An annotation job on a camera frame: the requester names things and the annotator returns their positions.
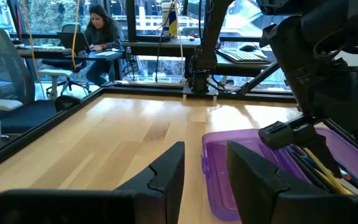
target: dark hair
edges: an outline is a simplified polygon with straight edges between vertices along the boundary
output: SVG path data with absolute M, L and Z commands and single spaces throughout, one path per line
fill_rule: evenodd
M 98 16 L 100 16 L 103 20 L 103 28 L 102 28 L 102 33 L 104 34 L 104 41 L 108 41 L 109 38 L 109 34 L 110 34 L 110 26 L 113 24 L 114 26 L 117 27 L 117 29 L 119 29 L 119 26 L 117 24 L 117 22 L 112 19 L 111 16 L 109 16 L 106 12 L 106 10 L 104 10 L 104 8 L 101 5 L 92 5 L 91 7 L 89 7 L 89 14 L 95 13 Z M 91 30 L 96 30 L 95 26 L 92 23 L 92 19 L 89 19 L 89 23 L 86 27 L 87 29 L 91 29 Z

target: keyboard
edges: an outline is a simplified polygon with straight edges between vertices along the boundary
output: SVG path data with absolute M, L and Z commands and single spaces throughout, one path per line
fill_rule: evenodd
M 31 47 L 18 47 L 17 51 L 22 57 L 31 56 Z M 71 49 L 64 49 L 62 47 L 34 47 L 34 55 L 36 58 L 59 58 L 71 55 Z
M 270 61 L 267 60 L 267 58 L 257 55 L 253 52 L 245 52 L 238 49 L 218 49 L 217 53 L 238 64 L 270 64 Z

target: light wood tabletop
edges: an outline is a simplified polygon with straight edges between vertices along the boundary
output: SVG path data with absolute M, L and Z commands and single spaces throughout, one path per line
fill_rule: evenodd
M 115 189 L 184 141 L 179 223 L 225 223 L 209 207 L 202 135 L 259 128 L 299 115 L 295 105 L 104 94 L 0 165 L 0 191 Z

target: office chair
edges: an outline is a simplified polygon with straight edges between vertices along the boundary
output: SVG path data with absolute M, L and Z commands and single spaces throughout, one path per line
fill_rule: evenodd
M 63 25 L 63 27 L 62 27 L 62 32 L 74 32 L 74 30 L 75 30 L 75 23 L 73 23 L 73 22 L 67 23 L 67 24 Z M 81 32 L 81 26 L 79 24 L 77 24 L 77 31 Z M 70 70 L 74 73 L 78 73 L 78 72 L 80 72 L 80 70 L 82 70 L 86 67 L 86 60 L 82 60 L 82 59 L 75 60 L 76 69 L 74 69 L 73 62 L 71 61 L 71 59 L 70 60 L 67 60 L 67 59 L 43 59 L 42 63 L 45 65 L 53 66 L 58 69 Z M 60 82 L 57 84 L 57 86 L 63 86 L 63 89 L 60 92 L 61 95 L 63 95 L 63 92 L 66 91 L 67 88 L 70 91 L 72 91 L 73 89 L 71 86 L 73 86 L 73 85 L 84 87 L 88 91 L 88 93 L 91 93 L 88 85 L 83 86 L 80 83 L 77 83 L 77 82 L 74 82 L 73 80 L 71 80 L 70 77 L 67 77 L 66 81 Z M 52 87 L 48 87 L 46 89 L 47 95 L 50 94 L 51 89 L 52 89 Z
M 0 29 L 0 140 L 39 126 L 57 113 L 55 101 L 35 101 L 35 83 L 10 38 Z

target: clear purple bin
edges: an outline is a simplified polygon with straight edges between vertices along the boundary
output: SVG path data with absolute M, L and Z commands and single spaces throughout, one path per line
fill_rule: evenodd
M 347 170 L 351 170 L 352 174 L 358 178 L 358 150 L 329 129 L 316 128 L 316 130 L 327 137 L 327 145 L 335 159 Z M 299 179 L 309 182 L 286 150 L 280 149 L 273 152 L 260 141 L 257 129 L 205 134 L 202 138 L 203 155 L 201 156 L 201 163 L 206 177 L 209 205 L 214 215 L 219 219 L 224 221 L 240 220 L 227 177 L 227 141 L 235 141 L 247 146 Z

